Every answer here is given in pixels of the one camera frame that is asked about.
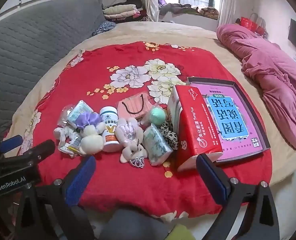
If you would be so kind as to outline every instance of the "purple bow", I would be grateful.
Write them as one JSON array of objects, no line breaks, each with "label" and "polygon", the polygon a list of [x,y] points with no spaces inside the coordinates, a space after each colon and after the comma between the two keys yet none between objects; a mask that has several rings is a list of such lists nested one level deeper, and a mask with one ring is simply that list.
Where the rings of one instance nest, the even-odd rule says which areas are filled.
[{"label": "purple bow", "polygon": [[101,122],[101,116],[97,113],[83,112],[75,120],[75,124],[80,130],[83,130],[87,125],[96,126]]}]

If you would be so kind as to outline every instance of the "metal screw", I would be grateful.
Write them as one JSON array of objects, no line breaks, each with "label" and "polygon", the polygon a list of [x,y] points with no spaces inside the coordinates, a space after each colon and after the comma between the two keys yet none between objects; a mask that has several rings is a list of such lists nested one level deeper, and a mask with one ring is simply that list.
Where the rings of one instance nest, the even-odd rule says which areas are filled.
[{"label": "metal screw", "polygon": [[232,184],[235,184],[235,185],[239,183],[239,180],[237,178],[231,178],[230,181]]},{"label": "metal screw", "polygon": [[61,179],[56,179],[54,185],[59,186],[63,181]]},{"label": "metal screw", "polygon": [[31,187],[32,187],[32,185],[31,185],[31,183],[30,183],[30,182],[28,182],[28,183],[25,185],[25,187],[26,187],[26,188],[31,188]]},{"label": "metal screw", "polygon": [[262,181],[262,182],[261,182],[261,186],[262,186],[262,187],[267,187],[268,184],[267,184],[265,181]]}]

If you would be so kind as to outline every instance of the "qr code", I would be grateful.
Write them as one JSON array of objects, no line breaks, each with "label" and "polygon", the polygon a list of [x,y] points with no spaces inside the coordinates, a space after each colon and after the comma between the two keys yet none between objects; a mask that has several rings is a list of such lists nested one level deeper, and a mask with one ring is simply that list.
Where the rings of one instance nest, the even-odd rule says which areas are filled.
[{"label": "qr code", "polygon": [[260,144],[259,144],[259,141],[258,141],[258,138],[257,138],[257,137],[255,137],[255,138],[252,138],[252,139],[251,139],[251,141],[252,141],[253,147],[259,147],[259,146],[260,146]]}]

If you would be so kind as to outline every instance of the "pink blanket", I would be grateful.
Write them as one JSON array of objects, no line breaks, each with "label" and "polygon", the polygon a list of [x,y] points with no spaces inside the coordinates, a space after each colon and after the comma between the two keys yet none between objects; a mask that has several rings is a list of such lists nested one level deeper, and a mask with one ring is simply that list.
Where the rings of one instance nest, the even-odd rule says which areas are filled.
[{"label": "pink blanket", "polygon": [[280,132],[296,149],[296,62],[277,44],[239,25],[222,25],[217,37],[242,59],[242,72],[263,90]]}]

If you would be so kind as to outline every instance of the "mint green ball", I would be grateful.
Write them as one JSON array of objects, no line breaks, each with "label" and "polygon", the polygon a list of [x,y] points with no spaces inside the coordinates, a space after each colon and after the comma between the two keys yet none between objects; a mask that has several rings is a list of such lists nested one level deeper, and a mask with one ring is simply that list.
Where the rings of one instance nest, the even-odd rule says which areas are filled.
[{"label": "mint green ball", "polygon": [[156,107],[150,112],[150,122],[155,126],[160,126],[166,121],[166,113],[160,107]]}]

